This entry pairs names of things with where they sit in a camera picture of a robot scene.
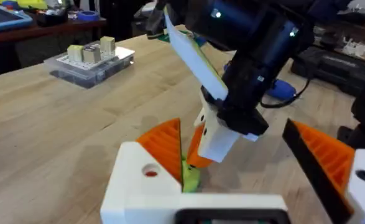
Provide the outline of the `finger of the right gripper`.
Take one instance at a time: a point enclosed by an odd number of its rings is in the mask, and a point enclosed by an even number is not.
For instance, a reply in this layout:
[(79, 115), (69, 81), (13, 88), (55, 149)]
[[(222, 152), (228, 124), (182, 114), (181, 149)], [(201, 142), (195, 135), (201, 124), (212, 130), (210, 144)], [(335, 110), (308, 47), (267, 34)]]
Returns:
[(221, 162), (240, 136), (217, 117), (216, 108), (201, 93), (200, 101), (202, 109), (193, 123), (195, 132), (187, 154), (187, 164), (197, 168)]

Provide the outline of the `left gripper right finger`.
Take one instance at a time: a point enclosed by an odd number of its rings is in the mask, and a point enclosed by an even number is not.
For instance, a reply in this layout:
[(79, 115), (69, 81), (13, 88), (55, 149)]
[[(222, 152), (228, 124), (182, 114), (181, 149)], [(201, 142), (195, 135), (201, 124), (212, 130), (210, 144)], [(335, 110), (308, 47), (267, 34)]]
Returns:
[(353, 149), (299, 121), (286, 121), (288, 145), (332, 223), (365, 223), (365, 148)]

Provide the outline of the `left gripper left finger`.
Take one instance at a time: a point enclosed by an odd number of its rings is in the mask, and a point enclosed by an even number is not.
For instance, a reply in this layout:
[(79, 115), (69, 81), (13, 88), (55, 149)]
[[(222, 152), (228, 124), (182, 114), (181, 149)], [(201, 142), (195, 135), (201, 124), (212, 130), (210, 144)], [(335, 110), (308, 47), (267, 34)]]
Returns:
[(173, 223), (182, 193), (180, 120), (120, 145), (100, 209), (103, 223)]

